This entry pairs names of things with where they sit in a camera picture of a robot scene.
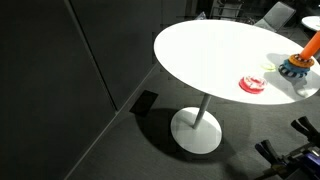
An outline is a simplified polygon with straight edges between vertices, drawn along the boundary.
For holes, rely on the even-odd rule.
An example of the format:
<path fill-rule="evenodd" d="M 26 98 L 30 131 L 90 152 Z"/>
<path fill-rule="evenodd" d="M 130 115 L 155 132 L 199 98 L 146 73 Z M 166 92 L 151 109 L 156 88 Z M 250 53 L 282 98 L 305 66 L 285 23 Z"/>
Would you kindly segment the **orange stacking stand post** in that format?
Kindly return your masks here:
<path fill-rule="evenodd" d="M 302 59 L 310 59 L 320 48 L 320 31 L 317 31 L 304 47 L 299 56 Z"/>

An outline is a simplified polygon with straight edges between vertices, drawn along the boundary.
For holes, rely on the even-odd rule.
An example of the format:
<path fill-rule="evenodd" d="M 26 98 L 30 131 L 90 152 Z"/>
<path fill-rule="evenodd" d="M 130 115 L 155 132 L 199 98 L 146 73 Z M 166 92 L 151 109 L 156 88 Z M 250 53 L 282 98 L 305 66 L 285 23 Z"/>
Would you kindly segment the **round white pedestal table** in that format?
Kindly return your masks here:
<path fill-rule="evenodd" d="M 320 88 L 318 64 L 301 79 L 266 69 L 301 51 L 300 45 L 282 35 L 232 21 L 191 20 L 164 29 L 154 42 L 157 60 L 172 76 L 204 93 L 200 107 L 183 108 L 174 114 L 174 140 L 194 154 L 207 154 L 219 146 L 221 127 L 207 111 L 213 96 L 279 105 L 314 95 Z"/>

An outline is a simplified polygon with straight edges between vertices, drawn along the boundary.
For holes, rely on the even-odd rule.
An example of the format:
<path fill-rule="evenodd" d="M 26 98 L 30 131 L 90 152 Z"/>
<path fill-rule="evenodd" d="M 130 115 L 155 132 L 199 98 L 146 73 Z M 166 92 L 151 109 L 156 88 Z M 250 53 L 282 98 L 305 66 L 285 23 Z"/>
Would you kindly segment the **black floor plate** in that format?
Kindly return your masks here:
<path fill-rule="evenodd" d="M 136 100 L 134 105 L 131 107 L 130 112 L 142 117 L 146 116 L 150 111 L 152 105 L 156 101 L 157 97 L 158 95 L 156 93 L 144 90 Z"/>

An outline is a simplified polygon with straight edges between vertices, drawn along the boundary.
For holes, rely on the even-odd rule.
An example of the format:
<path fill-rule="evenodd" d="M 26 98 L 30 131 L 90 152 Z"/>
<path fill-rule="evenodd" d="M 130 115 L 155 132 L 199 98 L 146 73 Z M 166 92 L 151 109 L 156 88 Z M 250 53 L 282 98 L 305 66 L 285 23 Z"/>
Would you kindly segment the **grey chair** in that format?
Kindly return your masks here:
<path fill-rule="evenodd" d="M 294 8 L 278 1 L 260 20 L 255 23 L 255 26 L 272 32 L 278 32 L 295 13 L 296 10 Z"/>

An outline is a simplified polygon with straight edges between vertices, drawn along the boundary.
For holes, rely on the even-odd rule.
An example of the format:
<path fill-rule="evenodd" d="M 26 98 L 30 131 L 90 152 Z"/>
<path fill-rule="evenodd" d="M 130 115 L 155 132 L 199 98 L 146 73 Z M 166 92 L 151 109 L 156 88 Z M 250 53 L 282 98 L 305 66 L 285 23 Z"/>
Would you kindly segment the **metal frame chair background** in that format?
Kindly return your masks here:
<path fill-rule="evenodd" d="M 243 0 L 213 0 L 209 17 L 216 20 L 237 21 Z"/>

